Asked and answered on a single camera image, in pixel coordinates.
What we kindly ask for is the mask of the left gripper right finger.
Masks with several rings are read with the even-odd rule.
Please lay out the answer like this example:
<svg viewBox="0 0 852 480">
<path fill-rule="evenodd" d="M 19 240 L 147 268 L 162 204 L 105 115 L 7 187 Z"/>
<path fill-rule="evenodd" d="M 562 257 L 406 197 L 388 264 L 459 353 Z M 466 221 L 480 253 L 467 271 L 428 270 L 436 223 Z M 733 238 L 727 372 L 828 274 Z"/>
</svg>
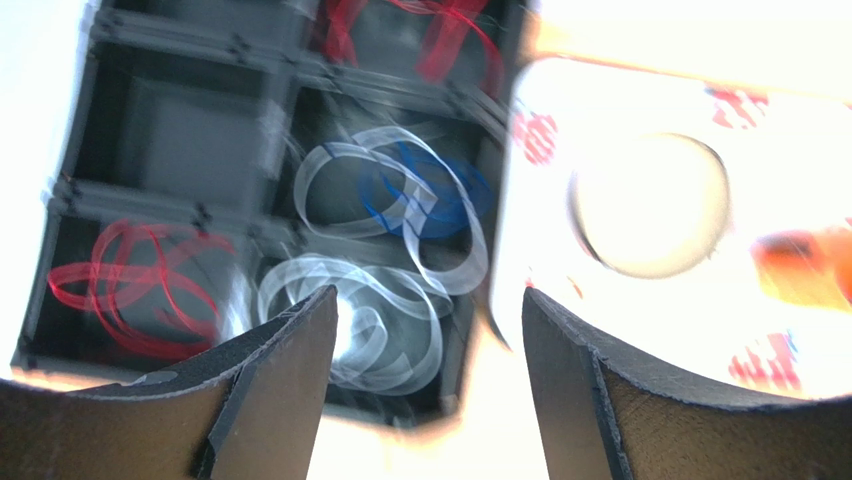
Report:
<svg viewBox="0 0 852 480">
<path fill-rule="evenodd" d="M 851 401 L 712 380 L 529 288 L 524 352 L 553 479 L 847 479 Z"/>
</svg>

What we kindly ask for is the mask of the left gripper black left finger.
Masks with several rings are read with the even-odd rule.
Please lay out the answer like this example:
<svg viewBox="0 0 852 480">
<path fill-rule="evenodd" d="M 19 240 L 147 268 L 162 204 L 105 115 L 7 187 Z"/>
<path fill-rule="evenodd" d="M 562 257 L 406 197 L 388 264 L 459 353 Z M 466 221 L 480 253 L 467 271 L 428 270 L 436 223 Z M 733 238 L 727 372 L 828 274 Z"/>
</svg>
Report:
<svg viewBox="0 0 852 480">
<path fill-rule="evenodd" d="M 5 479 L 303 479 L 337 327 L 336 291 L 129 385 L 1 385 Z"/>
</svg>

